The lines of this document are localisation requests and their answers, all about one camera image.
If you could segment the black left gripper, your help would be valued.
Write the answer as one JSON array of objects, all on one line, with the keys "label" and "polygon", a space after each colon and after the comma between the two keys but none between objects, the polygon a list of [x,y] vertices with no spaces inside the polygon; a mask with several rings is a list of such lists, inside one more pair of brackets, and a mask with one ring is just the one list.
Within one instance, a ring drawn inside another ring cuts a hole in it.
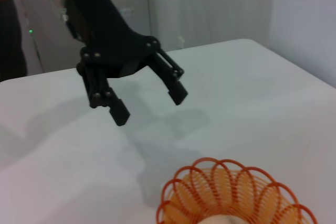
[{"label": "black left gripper", "polygon": [[85,45],[76,69],[90,107],[109,107],[116,125],[125,125],[130,113],[109,86],[106,71],[109,78],[136,73],[159,50],[160,43],[132,30],[111,0],[66,0],[66,14]]}]

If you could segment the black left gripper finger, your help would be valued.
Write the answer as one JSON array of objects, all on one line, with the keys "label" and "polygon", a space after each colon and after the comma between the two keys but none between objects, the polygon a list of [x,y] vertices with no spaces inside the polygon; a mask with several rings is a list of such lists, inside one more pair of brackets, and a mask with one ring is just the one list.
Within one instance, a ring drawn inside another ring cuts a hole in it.
[{"label": "black left gripper finger", "polygon": [[169,64],[156,53],[147,58],[147,65],[166,85],[168,94],[174,103],[180,105],[188,95],[187,90],[179,81],[180,77],[184,74],[184,70],[181,68],[176,70],[170,67]]}]

